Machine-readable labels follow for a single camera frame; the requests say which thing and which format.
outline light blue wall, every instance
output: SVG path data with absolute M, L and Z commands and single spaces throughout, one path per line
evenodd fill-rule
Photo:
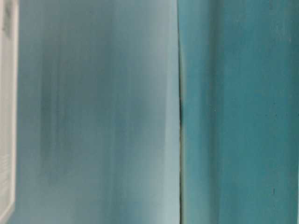
M 179 0 L 184 224 L 296 224 L 299 3 Z
M 178 224 L 173 0 L 21 0 L 10 224 Z

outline crack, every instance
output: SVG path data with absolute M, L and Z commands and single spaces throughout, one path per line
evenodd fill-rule
M 182 58 L 179 36 L 179 9 L 177 0 L 177 22 L 178 22 L 178 89 L 179 89 L 179 223 L 184 222 L 183 209 L 183 105 L 182 105 Z

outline blue paint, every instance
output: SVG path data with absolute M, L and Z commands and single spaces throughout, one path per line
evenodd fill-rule
M 299 4 L 179 0 L 184 224 L 297 223 Z
M 10 223 L 178 223 L 176 5 L 20 4 Z

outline teal wall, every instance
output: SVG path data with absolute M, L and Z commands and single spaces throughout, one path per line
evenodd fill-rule
M 21 0 L 10 224 L 178 224 L 172 0 Z
M 299 2 L 178 5 L 183 223 L 296 224 Z

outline painted wall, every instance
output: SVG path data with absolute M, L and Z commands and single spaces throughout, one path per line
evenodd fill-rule
M 10 224 L 178 224 L 173 0 L 20 1 Z
M 298 1 L 178 7 L 183 223 L 297 223 Z

